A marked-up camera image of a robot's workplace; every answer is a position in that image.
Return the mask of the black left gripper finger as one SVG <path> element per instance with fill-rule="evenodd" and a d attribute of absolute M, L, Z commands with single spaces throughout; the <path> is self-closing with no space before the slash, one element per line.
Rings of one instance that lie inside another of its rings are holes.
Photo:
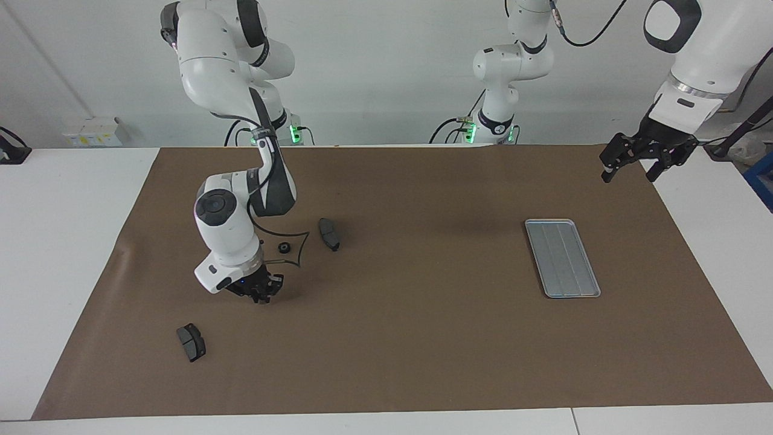
<path fill-rule="evenodd" d="M 622 166 L 634 162 L 632 154 L 633 138 L 629 136 L 613 136 L 600 154 L 600 160 L 604 169 L 601 174 L 602 181 L 610 184 L 617 171 Z"/>
<path fill-rule="evenodd" d="M 694 149 L 694 145 L 679 145 L 673 149 L 661 150 L 654 165 L 646 172 L 646 178 L 650 182 L 655 182 L 669 168 L 683 166 Z"/>

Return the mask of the silver metal tray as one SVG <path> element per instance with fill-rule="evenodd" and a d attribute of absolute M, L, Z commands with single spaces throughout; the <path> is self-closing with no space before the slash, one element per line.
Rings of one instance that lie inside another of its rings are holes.
<path fill-rule="evenodd" d="M 585 299 L 601 295 L 577 226 L 571 219 L 527 219 L 539 280 L 550 299 Z"/>

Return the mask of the black stand pole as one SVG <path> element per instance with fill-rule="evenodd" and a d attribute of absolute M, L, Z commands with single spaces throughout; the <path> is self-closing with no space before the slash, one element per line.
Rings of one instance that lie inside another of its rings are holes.
<path fill-rule="evenodd" d="M 743 136 L 749 132 L 755 131 L 764 126 L 767 122 L 773 120 L 773 117 L 765 121 L 765 117 L 773 113 L 773 95 L 764 102 L 754 113 L 752 113 L 740 126 L 726 137 L 717 140 L 707 141 L 703 144 L 704 151 L 715 161 L 726 160 L 731 147 L 735 145 Z"/>

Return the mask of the long dark brake pad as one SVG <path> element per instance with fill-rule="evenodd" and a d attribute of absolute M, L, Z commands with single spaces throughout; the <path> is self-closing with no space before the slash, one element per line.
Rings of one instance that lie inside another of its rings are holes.
<path fill-rule="evenodd" d="M 318 231 L 326 247 L 332 251 L 339 251 L 341 243 L 336 233 L 335 224 L 331 219 L 321 218 L 318 221 Z"/>

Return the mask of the short dark brake pad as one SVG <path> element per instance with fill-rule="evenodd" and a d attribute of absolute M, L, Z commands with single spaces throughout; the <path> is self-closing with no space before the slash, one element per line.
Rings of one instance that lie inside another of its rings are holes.
<path fill-rule="evenodd" d="M 195 363 L 199 358 L 204 357 L 207 352 L 205 341 L 195 324 L 186 324 L 177 328 L 176 335 L 190 363 Z"/>

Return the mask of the clear plastic bag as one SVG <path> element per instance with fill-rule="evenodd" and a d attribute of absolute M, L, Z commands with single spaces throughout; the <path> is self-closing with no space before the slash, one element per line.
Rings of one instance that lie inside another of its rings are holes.
<path fill-rule="evenodd" d="M 749 132 L 731 146 L 727 158 L 733 163 L 753 166 L 769 153 L 768 144 L 756 132 Z"/>

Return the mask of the blue crate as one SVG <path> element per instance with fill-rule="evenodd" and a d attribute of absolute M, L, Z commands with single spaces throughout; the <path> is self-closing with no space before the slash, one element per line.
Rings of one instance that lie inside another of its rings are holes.
<path fill-rule="evenodd" d="M 773 151 L 745 170 L 743 179 L 773 214 Z"/>

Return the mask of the brown table mat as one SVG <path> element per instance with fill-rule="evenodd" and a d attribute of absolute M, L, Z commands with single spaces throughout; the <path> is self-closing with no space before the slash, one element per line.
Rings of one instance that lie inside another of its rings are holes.
<path fill-rule="evenodd" d="M 298 200 L 260 225 L 309 237 L 255 304 L 196 280 L 193 209 L 257 152 L 163 149 L 33 419 L 773 402 L 641 165 L 605 184 L 600 151 L 285 149 Z M 527 219 L 575 222 L 599 297 L 544 294 Z"/>

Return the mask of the white wall socket box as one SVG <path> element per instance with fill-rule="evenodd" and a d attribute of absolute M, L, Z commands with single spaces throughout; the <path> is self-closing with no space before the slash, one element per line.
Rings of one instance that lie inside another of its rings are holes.
<path fill-rule="evenodd" d="M 130 144 L 130 136 L 118 117 L 99 117 L 83 120 L 80 124 L 65 126 L 62 136 L 74 147 L 123 147 Z"/>

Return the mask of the black clamp mount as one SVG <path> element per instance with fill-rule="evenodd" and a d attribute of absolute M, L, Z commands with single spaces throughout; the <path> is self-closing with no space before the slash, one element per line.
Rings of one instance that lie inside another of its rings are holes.
<path fill-rule="evenodd" d="M 0 126 L 0 165 L 20 165 L 30 153 L 31 148 L 16 132 Z"/>

